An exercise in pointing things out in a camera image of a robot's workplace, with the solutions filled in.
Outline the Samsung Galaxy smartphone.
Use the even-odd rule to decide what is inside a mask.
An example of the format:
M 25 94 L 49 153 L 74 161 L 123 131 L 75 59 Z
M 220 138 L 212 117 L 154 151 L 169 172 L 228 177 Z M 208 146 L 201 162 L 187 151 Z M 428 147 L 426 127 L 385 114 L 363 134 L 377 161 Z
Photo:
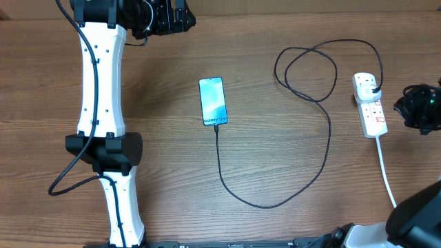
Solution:
M 228 123 L 223 79 L 221 77 L 201 79 L 198 85 L 203 125 L 210 126 Z

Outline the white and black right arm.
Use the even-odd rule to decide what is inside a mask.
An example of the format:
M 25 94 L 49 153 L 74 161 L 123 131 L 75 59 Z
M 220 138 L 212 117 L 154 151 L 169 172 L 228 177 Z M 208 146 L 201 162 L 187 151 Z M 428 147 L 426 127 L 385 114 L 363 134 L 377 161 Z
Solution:
M 440 130 L 440 87 L 419 84 L 403 89 L 393 106 L 404 125 L 421 135 Z M 348 224 L 308 244 L 309 247 L 439 247 L 440 182 L 397 205 L 387 222 Z

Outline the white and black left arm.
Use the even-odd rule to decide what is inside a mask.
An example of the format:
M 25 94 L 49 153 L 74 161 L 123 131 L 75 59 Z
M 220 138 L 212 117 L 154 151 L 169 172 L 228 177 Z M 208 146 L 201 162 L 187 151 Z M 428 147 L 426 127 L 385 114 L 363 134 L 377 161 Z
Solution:
M 74 0 L 67 16 L 80 37 L 83 64 L 82 109 L 76 134 L 65 138 L 74 160 L 48 189 L 65 194 L 82 180 L 55 191 L 78 161 L 92 166 L 105 192 L 111 234 L 106 247 L 147 247 L 145 226 L 136 195 L 136 169 L 143 153 L 142 136 L 127 132 L 121 107 L 121 62 L 127 33 L 147 41 L 152 35 L 187 32 L 196 17 L 186 0 Z

